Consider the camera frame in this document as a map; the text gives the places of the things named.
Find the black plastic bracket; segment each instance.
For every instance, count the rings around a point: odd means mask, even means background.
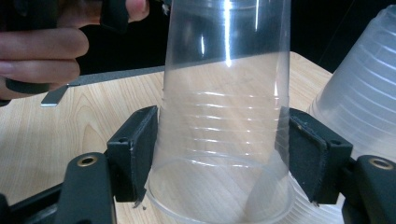
[[[396,163],[377,156],[351,160],[340,176],[346,224],[396,223]]]
[[[116,223],[114,201],[140,203],[151,168],[158,108],[135,111],[107,142],[105,154],[71,160],[64,182],[19,203],[0,194],[0,223]]]
[[[143,201],[157,139],[157,111],[157,106],[151,106],[134,112],[107,142],[106,155],[117,202]]]
[[[125,0],[103,0],[100,24],[113,32],[124,34],[128,29],[129,14]]]
[[[7,9],[8,31],[40,30],[56,28],[58,20],[57,0],[2,0]]]
[[[337,202],[352,147],[309,114],[290,109],[290,171],[311,203]]]

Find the finger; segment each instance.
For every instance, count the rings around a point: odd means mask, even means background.
[[[129,14],[129,21],[141,21],[149,15],[148,0],[126,0],[126,9]]]
[[[29,83],[67,84],[79,75],[76,60],[0,62],[0,76]]]
[[[73,28],[0,33],[0,60],[74,59],[88,47],[87,37]]]

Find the clear plastic cup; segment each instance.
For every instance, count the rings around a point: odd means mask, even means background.
[[[174,0],[148,196],[186,223],[271,223],[289,180],[290,1]]]
[[[396,5],[374,18],[308,112],[354,145],[396,161]]]

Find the inverted plastic cup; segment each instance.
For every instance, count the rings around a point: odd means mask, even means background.
[[[270,223],[289,180],[290,1],[174,0],[148,196],[187,223]]]
[[[396,5],[382,10],[308,112],[354,145],[396,161]]]

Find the stacked plastic cup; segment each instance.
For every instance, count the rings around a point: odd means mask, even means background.
[[[174,0],[148,196],[184,223],[272,223],[289,179],[290,0]]]
[[[396,161],[396,5],[371,20],[308,112],[353,144]]]

